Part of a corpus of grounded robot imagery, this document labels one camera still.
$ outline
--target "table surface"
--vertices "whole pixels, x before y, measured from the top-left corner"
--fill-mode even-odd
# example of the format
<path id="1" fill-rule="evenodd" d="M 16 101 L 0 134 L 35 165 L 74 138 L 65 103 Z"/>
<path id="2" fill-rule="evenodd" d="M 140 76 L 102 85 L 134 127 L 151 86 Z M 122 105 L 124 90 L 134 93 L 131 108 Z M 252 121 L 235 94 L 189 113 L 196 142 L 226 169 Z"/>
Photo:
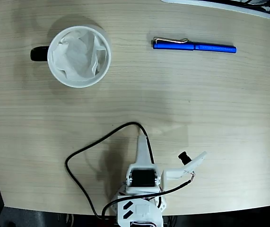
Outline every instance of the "table surface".
<path id="1" fill-rule="evenodd" d="M 29 53 L 81 24 L 107 31 L 113 60 L 99 83 L 75 89 Z M 234 44 L 238 53 L 153 50 L 154 36 Z M 64 160 L 129 121 L 146 127 L 160 170 L 182 166 L 184 150 L 208 152 L 194 182 L 166 196 L 165 215 L 270 205 L 270 20 L 160 0 L 0 0 L 6 206 L 92 214 Z M 70 162 L 98 213 L 135 161 L 137 134 L 130 126 Z"/>

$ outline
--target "mug handle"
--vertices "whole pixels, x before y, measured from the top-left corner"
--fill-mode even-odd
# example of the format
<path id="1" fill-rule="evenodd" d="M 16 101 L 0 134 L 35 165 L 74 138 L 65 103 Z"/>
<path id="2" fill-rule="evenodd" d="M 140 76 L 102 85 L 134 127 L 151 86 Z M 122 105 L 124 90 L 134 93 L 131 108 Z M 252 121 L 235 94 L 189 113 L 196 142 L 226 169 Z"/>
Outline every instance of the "mug handle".
<path id="1" fill-rule="evenodd" d="M 47 61 L 49 46 L 38 46 L 31 50 L 32 61 Z"/>

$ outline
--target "silver pen clip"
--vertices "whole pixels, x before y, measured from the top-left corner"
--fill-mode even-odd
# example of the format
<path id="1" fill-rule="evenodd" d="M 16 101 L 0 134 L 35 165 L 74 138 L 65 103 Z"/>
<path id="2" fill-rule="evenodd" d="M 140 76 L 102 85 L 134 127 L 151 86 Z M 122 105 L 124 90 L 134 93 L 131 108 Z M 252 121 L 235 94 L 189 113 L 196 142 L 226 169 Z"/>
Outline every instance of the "silver pen clip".
<path id="1" fill-rule="evenodd" d="M 189 39 L 166 39 L 166 38 L 160 38 L 160 37 L 154 37 L 154 42 L 157 43 L 157 41 L 166 41 L 170 43 L 176 43 L 176 44 L 184 44 L 189 41 Z"/>

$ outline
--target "white tissue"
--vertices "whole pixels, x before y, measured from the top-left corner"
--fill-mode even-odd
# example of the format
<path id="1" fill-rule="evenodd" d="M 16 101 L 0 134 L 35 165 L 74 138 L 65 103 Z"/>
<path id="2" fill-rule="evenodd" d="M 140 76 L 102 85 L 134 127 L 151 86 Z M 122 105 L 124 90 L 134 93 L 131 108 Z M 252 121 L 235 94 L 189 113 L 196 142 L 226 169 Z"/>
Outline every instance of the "white tissue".
<path id="1" fill-rule="evenodd" d="M 53 63 L 67 79 L 86 81 L 94 78 L 106 60 L 103 42 L 87 30 L 67 33 L 52 52 Z"/>

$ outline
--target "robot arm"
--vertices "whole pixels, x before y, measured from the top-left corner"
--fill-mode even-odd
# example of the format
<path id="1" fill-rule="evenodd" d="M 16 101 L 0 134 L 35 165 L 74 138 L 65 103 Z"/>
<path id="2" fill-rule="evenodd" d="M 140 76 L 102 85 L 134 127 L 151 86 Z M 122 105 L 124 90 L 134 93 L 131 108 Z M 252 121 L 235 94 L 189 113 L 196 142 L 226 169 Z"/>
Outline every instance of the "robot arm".
<path id="1" fill-rule="evenodd" d="M 185 156 L 186 160 L 183 160 L 183 167 L 166 169 L 161 175 L 157 165 L 151 163 L 146 137 L 139 135 L 136 162 L 129 166 L 126 174 L 126 183 L 122 184 L 113 200 L 133 195 L 161 192 L 161 180 L 163 190 L 166 191 L 167 180 L 179 179 L 187 173 L 194 174 L 194 169 L 202 163 L 206 152 L 203 152 L 194 160 L 191 160 L 186 153 Z M 121 227 L 129 227 L 131 225 L 163 227 L 162 212 L 166 207 L 167 203 L 164 197 L 161 196 L 161 198 L 149 197 L 121 201 L 117 207 L 112 208 L 117 212 L 118 224 Z"/>

